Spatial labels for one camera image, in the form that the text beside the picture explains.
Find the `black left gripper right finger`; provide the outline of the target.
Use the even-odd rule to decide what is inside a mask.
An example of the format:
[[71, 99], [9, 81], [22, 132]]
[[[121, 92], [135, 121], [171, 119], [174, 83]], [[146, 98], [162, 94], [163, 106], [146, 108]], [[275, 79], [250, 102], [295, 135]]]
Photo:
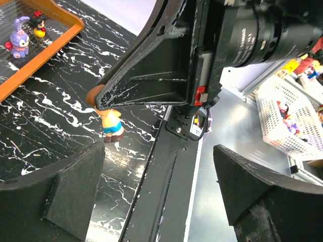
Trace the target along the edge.
[[223, 145], [213, 159], [238, 241], [322, 241], [322, 187], [280, 174]]

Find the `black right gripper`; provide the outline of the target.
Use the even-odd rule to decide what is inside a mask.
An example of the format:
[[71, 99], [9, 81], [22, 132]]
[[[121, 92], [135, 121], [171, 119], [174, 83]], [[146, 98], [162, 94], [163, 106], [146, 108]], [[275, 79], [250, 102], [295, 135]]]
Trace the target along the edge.
[[185, 117], [201, 106], [211, 107], [221, 90], [225, 67], [282, 61], [309, 53], [322, 37], [322, 1], [235, 1], [231, 6], [211, 2], [198, 57], [211, 55], [205, 90], [194, 85], [189, 104], [177, 107]]

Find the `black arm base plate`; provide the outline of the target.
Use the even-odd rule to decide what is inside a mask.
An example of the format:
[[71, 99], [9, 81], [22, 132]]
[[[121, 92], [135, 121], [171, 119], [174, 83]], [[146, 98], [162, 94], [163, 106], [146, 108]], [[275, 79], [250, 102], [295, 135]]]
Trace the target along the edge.
[[176, 111], [164, 116], [120, 241], [187, 241], [209, 110], [189, 119]]

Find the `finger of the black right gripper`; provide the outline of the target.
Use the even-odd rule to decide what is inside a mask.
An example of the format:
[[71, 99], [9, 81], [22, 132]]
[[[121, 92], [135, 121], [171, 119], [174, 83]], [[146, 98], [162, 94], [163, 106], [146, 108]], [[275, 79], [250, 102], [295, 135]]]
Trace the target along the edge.
[[134, 45], [101, 79], [97, 109], [186, 104], [191, 34], [191, 1], [157, 1]]

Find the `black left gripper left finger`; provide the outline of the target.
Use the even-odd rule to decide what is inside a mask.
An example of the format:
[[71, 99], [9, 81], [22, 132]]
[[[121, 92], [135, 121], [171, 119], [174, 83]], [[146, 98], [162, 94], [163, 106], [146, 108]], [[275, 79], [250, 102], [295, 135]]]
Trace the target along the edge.
[[85, 241], [105, 146], [1, 183], [1, 241]]

